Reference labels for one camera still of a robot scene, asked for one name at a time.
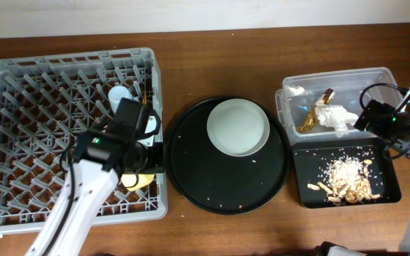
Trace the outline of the food scraps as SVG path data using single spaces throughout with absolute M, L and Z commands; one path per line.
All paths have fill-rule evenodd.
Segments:
M 317 168 L 317 181 L 308 182 L 307 188 L 324 191 L 325 202 L 343 206 L 382 198 L 382 194 L 373 191 L 371 185 L 381 173 L 375 171 L 376 160 L 370 146 L 329 148 L 324 156 L 319 156 L 314 150 L 311 155 L 318 157 L 320 166 Z

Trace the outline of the yellow bowl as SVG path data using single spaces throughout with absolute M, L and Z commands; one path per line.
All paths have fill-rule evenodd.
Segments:
M 154 174 L 123 174 L 120 180 L 128 191 L 136 191 L 150 185 L 154 177 Z

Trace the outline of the light blue cup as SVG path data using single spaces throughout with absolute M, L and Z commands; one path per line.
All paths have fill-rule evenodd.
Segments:
M 111 110 L 116 113 L 117 108 L 121 99 L 127 98 L 132 100 L 133 96 L 131 95 L 130 91 L 122 85 L 116 85 L 112 87 L 108 92 L 108 99 L 110 102 Z

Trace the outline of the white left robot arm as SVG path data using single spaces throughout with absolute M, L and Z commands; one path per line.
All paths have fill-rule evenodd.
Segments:
M 65 184 L 28 255 L 77 255 L 93 221 L 119 183 L 136 191 L 163 172 L 161 142 L 142 140 L 161 132 L 149 105 L 122 98 L 113 117 L 71 141 L 59 164 L 69 167 Z

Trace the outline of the gold snack wrapper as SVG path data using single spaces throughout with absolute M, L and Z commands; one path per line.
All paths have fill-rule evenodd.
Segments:
M 315 113 L 315 108 L 318 105 L 328 105 L 332 101 L 333 97 L 335 96 L 335 92 L 333 89 L 327 89 L 315 102 L 315 104 L 311 107 L 311 110 L 306 115 L 306 118 L 303 124 L 296 128 L 296 130 L 301 133 L 307 133 L 312 130 L 312 128 L 317 124 L 317 115 Z

